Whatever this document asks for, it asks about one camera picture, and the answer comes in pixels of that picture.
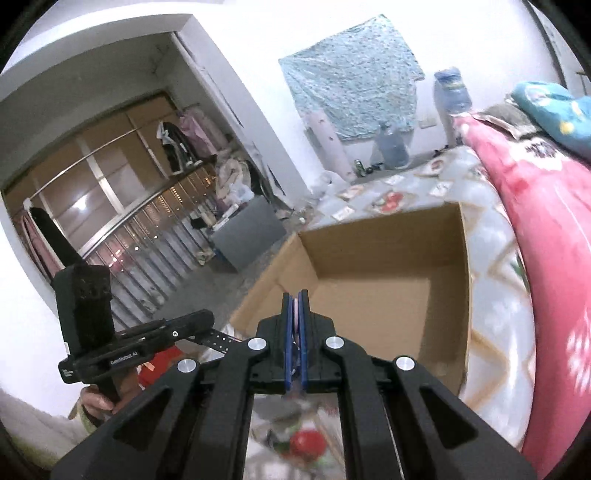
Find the pink blanket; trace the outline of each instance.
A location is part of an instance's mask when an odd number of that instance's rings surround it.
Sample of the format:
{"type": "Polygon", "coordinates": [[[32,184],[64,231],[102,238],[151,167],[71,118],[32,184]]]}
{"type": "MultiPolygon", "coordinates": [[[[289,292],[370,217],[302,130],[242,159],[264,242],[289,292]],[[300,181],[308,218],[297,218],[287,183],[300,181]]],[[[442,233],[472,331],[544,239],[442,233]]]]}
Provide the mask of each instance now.
{"type": "Polygon", "coordinates": [[[544,478],[591,410],[591,172],[549,140],[509,142],[471,116],[456,126],[505,204],[530,281],[537,360],[522,452],[544,478]]]}

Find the blue patterned cloth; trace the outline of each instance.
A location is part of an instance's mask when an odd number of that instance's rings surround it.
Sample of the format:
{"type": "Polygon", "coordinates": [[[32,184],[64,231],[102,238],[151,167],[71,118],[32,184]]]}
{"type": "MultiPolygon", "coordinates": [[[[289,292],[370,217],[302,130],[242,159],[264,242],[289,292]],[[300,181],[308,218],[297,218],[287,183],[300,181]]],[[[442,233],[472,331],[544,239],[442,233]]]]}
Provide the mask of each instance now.
{"type": "Polygon", "coordinates": [[[379,123],[414,128],[415,82],[425,74],[384,15],[279,60],[301,116],[326,112],[341,140],[372,138],[379,123]]]}

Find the cardboard box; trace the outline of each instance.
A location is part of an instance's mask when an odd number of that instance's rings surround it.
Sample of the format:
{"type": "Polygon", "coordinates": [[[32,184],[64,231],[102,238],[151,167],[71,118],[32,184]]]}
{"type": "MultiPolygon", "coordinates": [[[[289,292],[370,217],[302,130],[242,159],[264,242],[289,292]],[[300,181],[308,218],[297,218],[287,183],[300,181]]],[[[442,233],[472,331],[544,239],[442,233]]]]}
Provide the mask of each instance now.
{"type": "Polygon", "coordinates": [[[470,274],[460,206],[395,213],[293,235],[230,323],[252,336],[283,292],[310,293],[338,335],[384,359],[410,355],[458,393],[470,331],[470,274]]]}

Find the white cylinder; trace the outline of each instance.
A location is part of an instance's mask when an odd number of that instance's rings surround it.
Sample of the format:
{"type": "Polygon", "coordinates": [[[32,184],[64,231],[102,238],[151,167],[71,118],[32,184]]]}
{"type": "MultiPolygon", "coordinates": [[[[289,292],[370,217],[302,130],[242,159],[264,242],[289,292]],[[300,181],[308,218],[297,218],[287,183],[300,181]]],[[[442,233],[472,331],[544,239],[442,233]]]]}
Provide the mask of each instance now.
{"type": "Polygon", "coordinates": [[[356,175],[349,157],[324,110],[308,114],[306,120],[324,150],[324,168],[334,171],[345,181],[353,181],[356,175]]]}

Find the human hand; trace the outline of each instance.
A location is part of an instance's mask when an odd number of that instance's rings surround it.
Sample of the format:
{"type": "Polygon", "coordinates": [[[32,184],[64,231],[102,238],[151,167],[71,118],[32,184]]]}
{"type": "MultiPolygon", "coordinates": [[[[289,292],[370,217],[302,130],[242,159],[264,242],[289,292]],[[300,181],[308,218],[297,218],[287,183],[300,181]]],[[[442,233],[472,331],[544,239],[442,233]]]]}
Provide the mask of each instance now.
{"type": "Polygon", "coordinates": [[[92,415],[96,419],[104,420],[106,413],[116,414],[141,391],[137,370],[132,368],[119,385],[119,396],[121,400],[116,404],[100,393],[96,385],[84,387],[80,392],[80,401],[89,415],[92,415]]]}

